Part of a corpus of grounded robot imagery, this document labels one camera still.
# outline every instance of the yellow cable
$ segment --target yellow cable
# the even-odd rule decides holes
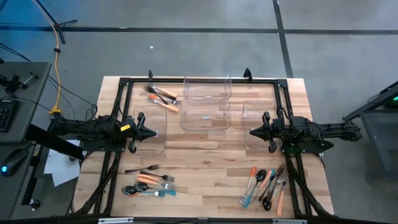
[[[52,30],[54,31],[55,39],[57,40],[57,46],[55,47],[57,50],[59,50],[59,40],[58,40],[58,34],[57,31],[55,30],[54,26],[52,25],[52,22],[48,15],[44,12],[44,10],[40,7],[40,5],[36,2],[36,0],[32,0],[32,2],[39,8],[40,12],[43,14],[43,16],[46,18],[46,20],[49,22]],[[57,101],[55,102],[54,107],[52,108],[52,112],[58,112],[61,113],[61,109],[58,108],[58,104],[60,101],[60,95],[61,95],[61,79],[60,79],[60,74],[58,73],[58,52],[55,52],[55,63],[54,63],[54,68],[55,68],[55,74],[57,74],[57,80],[58,80],[58,94],[57,94]]]

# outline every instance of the gray concrete floor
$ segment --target gray concrete floor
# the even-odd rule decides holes
[[[76,26],[277,27],[271,0],[42,2],[58,22],[78,19]],[[280,0],[279,4],[286,29],[398,29],[394,0]],[[0,12],[0,25],[15,23],[46,25],[26,0],[9,1]],[[277,34],[66,32],[65,38],[67,45],[60,46],[58,63],[62,85],[91,102],[98,99],[103,76],[146,75],[148,69],[156,75],[215,72],[240,77],[249,67],[256,77],[286,77]],[[319,123],[340,122],[342,116],[397,81],[398,35],[287,35],[286,39],[294,77],[305,79],[313,118]],[[0,42],[31,60],[54,60],[51,32],[0,31]],[[1,49],[0,57],[21,60]],[[50,75],[55,77],[54,70]],[[50,108],[55,96],[55,88],[48,83],[40,103]],[[65,96],[71,99],[76,118],[84,119],[89,105],[68,93]],[[71,118],[64,100],[61,107],[64,116]],[[46,128],[47,112],[38,108],[34,123]],[[363,134],[356,143],[334,141],[335,147],[325,153],[335,213],[397,223],[398,183],[365,181],[364,176],[378,170],[379,164]],[[60,209],[43,215],[64,213]]]

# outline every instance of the wooden table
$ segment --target wooden table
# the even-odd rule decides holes
[[[104,77],[98,98],[98,114],[110,114],[120,77]],[[305,91],[304,80],[287,79],[290,99],[296,116],[312,119],[310,105]],[[143,84],[133,87],[129,114],[135,107],[148,105],[147,93]],[[183,96],[182,83],[158,85]],[[275,196],[275,205],[266,212],[255,201],[247,210],[239,204],[239,199],[248,183],[250,168],[278,168],[285,161],[278,150],[268,151],[247,149],[243,133],[243,103],[252,100],[275,102],[274,88],[264,84],[232,85],[231,120],[232,125],[222,133],[202,131],[189,133],[180,127],[180,115],[167,111],[167,142],[165,152],[160,156],[142,157],[124,152],[119,166],[118,180],[114,195],[112,216],[125,217],[213,217],[213,218],[272,218],[275,214],[279,193]],[[100,179],[103,152],[92,153],[84,162],[78,179],[74,206],[79,209],[93,193]],[[156,174],[168,174],[175,177],[177,196],[165,198],[153,196],[129,198],[121,192],[125,185],[133,185],[135,175],[126,175],[126,169],[138,169],[152,164],[160,164]],[[326,211],[333,213],[328,184],[322,163],[314,155],[303,154],[303,164],[308,188]],[[297,191],[300,208],[304,211],[301,190]],[[105,190],[103,206],[108,190]],[[294,217],[289,185],[285,188],[282,217]]]

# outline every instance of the yellow label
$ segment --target yellow label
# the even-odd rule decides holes
[[[127,129],[129,129],[129,128],[130,128],[130,124],[121,127],[120,130],[121,130],[121,131],[125,131],[125,130],[127,130]]]

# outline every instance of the clear plastic container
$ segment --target clear plastic container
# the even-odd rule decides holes
[[[272,119],[276,116],[276,104],[272,101],[245,101],[243,103],[243,127],[246,145],[250,149],[268,150],[269,142],[263,141],[261,138],[251,135],[249,132],[260,128],[263,124],[262,115],[264,112],[269,112]],[[279,139],[274,139],[277,147],[281,147],[282,142]]]
[[[160,105],[138,106],[134,109],[134,118],[137,119],[140,112],[144,113],[144,126],[157,133],[156,136],[147,138],[142,142],[136,141],[137,151],[134,155],[156,156],[161,155],[166,145],[167,113]]]
[[[229,99],[181,102],[180,126],[191,131],[219,131],[231,126]]]
[[[191,100],[225,100],[231,97],[231,77],[198,78],[208,75],[188,72],[184,77],[184,96]]]

